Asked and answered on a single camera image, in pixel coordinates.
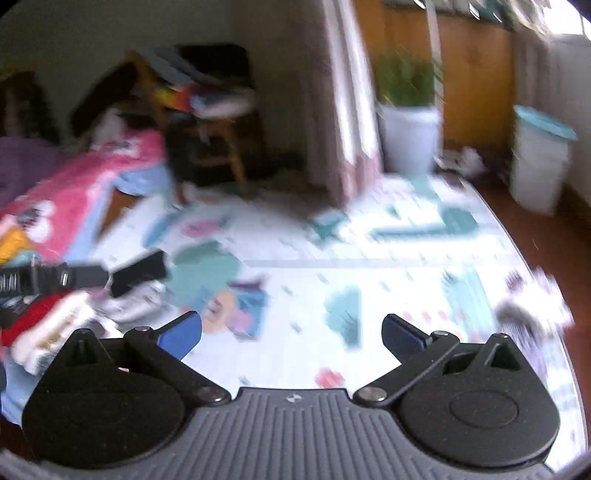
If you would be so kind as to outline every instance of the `red cloth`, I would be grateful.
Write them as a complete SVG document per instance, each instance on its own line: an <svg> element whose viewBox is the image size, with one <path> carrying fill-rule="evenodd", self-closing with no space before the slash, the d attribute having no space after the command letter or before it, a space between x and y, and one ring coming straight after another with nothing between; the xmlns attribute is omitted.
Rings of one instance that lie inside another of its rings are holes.
<svg viewBox="0 0 591 480"><path fill-rule="evenodd" d="M53 295L47 295L40 299L35 299L29 308L22 313L14 325L2 330L2 336L0 337L1 345L11 346L14 343L14 340L16 340L22 332L30 330L37 323L42 321L55 304L68 294L68 291L61 291L59 293L54 293Z"/></svg>

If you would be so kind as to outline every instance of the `blue gripper pad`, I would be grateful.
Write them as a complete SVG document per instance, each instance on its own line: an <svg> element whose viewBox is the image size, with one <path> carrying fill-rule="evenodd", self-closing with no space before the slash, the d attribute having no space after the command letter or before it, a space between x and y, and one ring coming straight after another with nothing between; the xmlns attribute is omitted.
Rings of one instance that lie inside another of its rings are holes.
<svg viewBox="0 0 591 480"><path fill-rule="evenodd" d="M182 360L201 340L201 317L197 312L187 312L157 330L157 333L158 346L177 360Z"/></svg>

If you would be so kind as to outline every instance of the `green plant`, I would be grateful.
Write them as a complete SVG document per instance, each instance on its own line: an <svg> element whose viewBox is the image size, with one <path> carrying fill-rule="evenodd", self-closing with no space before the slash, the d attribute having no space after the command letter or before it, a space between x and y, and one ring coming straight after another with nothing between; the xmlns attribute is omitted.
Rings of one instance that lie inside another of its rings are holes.
<svg viewBox="0 0 591 480"><path fill-rule="evenodd" d="M441 68L409 51L382 54L375 63L379 101L393 106L430 106L435 102L435 78Z"/></svg>

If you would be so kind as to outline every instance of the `pink blanket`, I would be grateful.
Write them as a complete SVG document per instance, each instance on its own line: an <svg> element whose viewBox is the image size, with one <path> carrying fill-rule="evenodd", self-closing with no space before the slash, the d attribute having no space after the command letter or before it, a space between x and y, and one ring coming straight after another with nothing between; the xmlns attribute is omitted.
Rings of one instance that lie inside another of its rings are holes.
<svg viewBox="0 0 591 480"><path fill-rule="evenodd" d="M128 132L121 144L104 145L72 159L6 206L0 218L17 215L43 258L60 260L114 178L122 172L155 166L164 159L164 141L157 131Z"/></svg>

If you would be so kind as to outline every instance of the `play mat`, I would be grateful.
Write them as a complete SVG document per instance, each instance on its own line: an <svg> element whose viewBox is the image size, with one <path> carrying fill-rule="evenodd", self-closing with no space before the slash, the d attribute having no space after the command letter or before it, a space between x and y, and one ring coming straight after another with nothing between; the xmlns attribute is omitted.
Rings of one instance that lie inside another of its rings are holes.
<svg viewBox="0 0 591 480"><path fill-rule="evenodd" d="M175 210L143 200L99 244L114 269L160 248L170 305L153 327L192 309L200 343L184 362L235 395L242 386L345 387L399 365L381 341L396 313L426 332L483 342L511 278L531 272L476 191L458 179L387 177L346 213L314 196L214 190ZM576 380L560 338L524 351L561 415L548 463L584 452Z"/></svg>

